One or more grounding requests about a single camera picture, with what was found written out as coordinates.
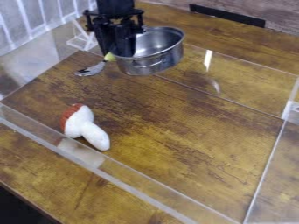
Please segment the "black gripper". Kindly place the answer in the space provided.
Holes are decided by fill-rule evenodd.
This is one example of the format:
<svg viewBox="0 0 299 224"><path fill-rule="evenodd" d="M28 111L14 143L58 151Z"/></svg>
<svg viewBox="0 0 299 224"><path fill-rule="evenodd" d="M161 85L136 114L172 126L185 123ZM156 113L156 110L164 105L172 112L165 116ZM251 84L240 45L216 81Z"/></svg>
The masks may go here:
<svg viewBox="0 0 299 224"><path fill-rule="evenodd" d="M144 11L135 8L135 0L96 0L97 8L84 10L87 30L95 32L97 44L104 55L116 47L116 54L132 57L136 53L136 34L131 27L113 24L92 24L91 18L120 19L137 16L137 23L143 25Z"/></svg>

